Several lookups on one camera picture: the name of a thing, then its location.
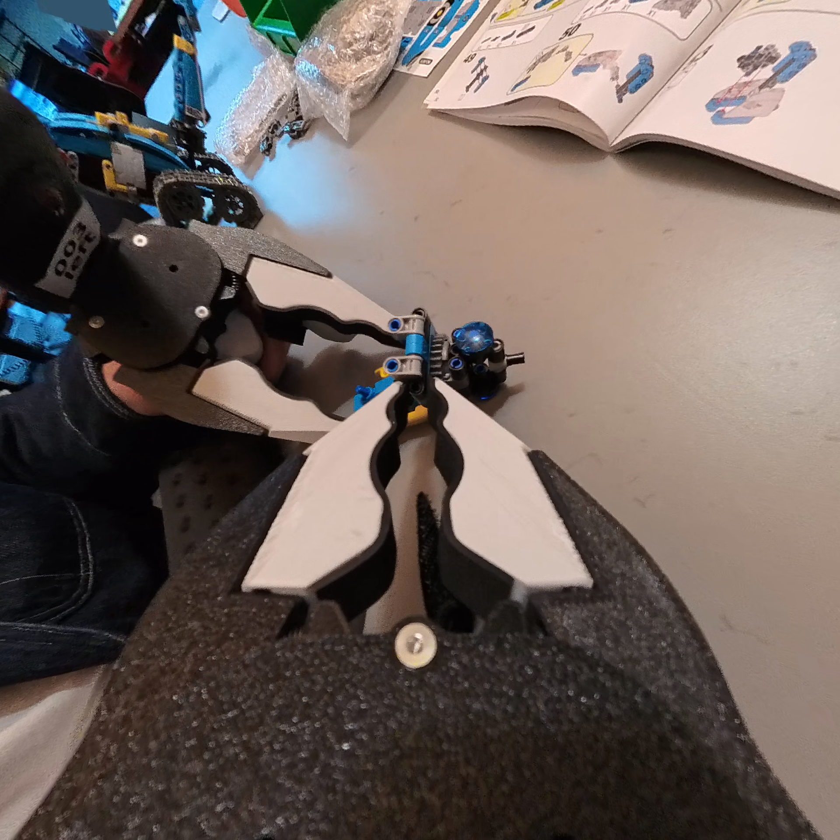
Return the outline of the blue sticker sheet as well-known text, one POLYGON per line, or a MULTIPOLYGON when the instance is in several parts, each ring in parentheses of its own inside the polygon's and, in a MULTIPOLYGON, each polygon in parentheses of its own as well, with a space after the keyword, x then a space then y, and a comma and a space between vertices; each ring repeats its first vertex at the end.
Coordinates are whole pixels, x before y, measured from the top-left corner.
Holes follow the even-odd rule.
POLYGON ((426 78, 488 1, 412 1, 394 70, 426 78))

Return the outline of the person's white shirt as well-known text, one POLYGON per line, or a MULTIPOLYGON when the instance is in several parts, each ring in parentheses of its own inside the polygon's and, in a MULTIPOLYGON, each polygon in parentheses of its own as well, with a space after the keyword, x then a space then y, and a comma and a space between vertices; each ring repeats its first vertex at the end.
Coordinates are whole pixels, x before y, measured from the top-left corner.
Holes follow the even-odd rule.
POLYGON ((111 665, 1 689, 1 838, 15 838, 78 750, 111 665))

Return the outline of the grey perforated chair seat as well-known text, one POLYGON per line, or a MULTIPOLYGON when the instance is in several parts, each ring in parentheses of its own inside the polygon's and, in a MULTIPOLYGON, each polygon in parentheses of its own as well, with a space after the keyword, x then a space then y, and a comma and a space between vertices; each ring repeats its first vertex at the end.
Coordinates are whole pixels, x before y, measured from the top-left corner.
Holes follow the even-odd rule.
POLYGON ((155 499, 164 523, 169 572, 281 461, 277 444, 217 441, 182 451, 162 468, 155 499))

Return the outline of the clear bag with black links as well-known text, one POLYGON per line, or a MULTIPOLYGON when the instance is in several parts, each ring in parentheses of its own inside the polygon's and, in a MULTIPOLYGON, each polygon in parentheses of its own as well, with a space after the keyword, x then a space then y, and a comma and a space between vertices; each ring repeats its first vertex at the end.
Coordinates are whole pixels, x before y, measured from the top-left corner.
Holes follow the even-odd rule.
POLYGON ((282 139, 299 140, 309 127, 293 64, 285 54, 275 54, 258 64, 250 83, 231 103, 215 133, 215 150, 227 163, 244 169, 256 154, 270 157, 282 139))

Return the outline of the large clear plastic bag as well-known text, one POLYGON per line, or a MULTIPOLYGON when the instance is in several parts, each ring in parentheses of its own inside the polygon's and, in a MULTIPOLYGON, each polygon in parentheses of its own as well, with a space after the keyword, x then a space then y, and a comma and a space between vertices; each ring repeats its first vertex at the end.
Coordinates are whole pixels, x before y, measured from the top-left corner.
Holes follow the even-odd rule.
POLYGON ((304 119, 324 119, 343 139, 350 119, 389 77, 409 1, 341 1, 324 12, 295 58, 304 119))

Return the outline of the person's left forearm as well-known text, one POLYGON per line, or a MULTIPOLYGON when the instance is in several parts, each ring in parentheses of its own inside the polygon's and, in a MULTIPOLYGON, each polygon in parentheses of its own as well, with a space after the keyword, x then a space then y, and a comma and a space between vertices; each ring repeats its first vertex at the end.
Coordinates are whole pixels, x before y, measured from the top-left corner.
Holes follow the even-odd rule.
POLYGON ((221 434, 129 408, 77 342, 1 404, 3 484, 112 505, 149 502, 165 462, 221 434))

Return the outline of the open instruction booklet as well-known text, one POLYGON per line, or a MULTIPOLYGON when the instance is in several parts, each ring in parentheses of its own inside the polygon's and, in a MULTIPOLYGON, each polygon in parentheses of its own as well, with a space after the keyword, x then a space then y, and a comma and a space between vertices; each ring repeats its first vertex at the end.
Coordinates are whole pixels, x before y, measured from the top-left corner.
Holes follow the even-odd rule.
POLYGON ((500 2, 424 101, 839 194, 838 1, 500 2))

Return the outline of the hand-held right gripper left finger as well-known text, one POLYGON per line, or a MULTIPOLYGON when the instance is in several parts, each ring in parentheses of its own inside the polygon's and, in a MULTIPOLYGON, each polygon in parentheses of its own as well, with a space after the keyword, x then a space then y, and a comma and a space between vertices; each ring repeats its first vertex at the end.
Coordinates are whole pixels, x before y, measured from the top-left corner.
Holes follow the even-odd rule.
POLYGON ((401 465, 404 385, 392 383, 313 444, 242 581, 360 621, 396 571, 386 488, 401 465))

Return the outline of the tracked toy brick vehicle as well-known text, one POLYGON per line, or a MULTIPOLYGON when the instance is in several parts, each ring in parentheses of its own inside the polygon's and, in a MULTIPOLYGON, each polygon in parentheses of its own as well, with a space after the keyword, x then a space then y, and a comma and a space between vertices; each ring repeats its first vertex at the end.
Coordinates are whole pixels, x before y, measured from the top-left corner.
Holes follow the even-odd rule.
POLYGON ((17 30, 17 41, 2 32, 2 72, 84 186, 176 227, 257 226, 257 195, 206 148, 194 2, 128 2, 114 31, 81 28, 85 46, 47 50, 4 10, 2 28, 17 30))

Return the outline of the person's left hand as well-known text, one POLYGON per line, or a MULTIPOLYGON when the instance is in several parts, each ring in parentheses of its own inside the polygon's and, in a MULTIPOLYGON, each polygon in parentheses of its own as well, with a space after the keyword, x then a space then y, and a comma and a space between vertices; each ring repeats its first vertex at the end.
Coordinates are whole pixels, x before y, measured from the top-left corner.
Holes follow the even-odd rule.
MULTIPOLYGON (((263 353, 259 360, 259 369, 267 381, 277 385, 286 368, 288 354, 291 349, 289 342, 279 339, 264 338, 263 353)), ((118 381, 121 370, 117 361, 109 361, 100 365, 101 374, 110 393, 130 410, 147 417, 168 417, 169 414, 156 401, 151 400, 126 384, 118 381)))

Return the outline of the blue black toy brick assembly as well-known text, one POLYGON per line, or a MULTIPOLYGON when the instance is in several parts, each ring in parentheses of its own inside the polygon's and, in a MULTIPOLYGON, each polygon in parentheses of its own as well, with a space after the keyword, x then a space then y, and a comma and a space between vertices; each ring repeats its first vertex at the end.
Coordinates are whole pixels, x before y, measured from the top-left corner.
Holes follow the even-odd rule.
POLYGON ((508 378, 508 369, 524 364, 524 353, 510 353, 493 328, 472 321, 450 334, 439 332, 423 309, 394 317, 389 330, 402 342, 401 355, 384 361, 377 375, 384 383, 406 382, 417 403, 424 403, 432 380, 443 382, 462 396, 485 402, 508 378))

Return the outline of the blue yellow toy brick body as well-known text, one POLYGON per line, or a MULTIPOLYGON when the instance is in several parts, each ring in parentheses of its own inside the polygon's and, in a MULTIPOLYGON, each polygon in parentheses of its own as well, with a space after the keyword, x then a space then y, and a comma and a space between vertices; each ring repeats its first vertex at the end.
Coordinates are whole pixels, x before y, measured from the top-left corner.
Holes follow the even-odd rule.
MULTIPOLYGON (((394 382, 393 377, 385 366, 377 368, 374 371, 374 375, 376 381, 373 385, 358 385, 355 388, 355 395, 353 397, 353 410, 355 412, 359 411, 394 382)), ((425 404, 419 402, 415 397, 412 400, 411 410, 406 416, 406 425, 409 427, 424 424, 428 420, 428 410, 425 404)))

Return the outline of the grey desk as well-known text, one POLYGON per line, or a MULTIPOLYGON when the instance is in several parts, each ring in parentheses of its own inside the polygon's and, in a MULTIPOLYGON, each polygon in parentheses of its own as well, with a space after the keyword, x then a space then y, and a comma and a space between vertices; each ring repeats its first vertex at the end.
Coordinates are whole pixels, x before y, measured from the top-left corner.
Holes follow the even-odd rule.
POLYGON ((397 72, 238 176, 260 232, 392 312, 492 325, 487 409, 630 531, 706 635, 764 756, 838 838, 838 202, 715 156, 605 155, 427 112, 397 72))

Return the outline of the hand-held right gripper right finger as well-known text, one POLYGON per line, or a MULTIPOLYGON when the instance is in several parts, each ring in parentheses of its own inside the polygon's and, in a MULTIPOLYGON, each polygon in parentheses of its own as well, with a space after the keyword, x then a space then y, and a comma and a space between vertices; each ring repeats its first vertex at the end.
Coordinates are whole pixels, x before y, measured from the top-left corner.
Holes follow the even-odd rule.
POLYGON ((440 380, 429 419, 445 482, 439 567, 455 598, 488 618, 501 602, 589 591, 592 574, 537 469, 539 453, 440 380))

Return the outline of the green plastic bin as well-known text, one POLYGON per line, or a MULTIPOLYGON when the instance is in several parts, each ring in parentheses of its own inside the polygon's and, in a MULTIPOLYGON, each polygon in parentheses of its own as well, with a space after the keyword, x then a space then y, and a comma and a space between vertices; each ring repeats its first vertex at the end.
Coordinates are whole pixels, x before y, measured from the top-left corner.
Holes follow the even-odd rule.
POLYGON ((240 1, 252 28, 296 56, 301 42, 336 1, 240 1))

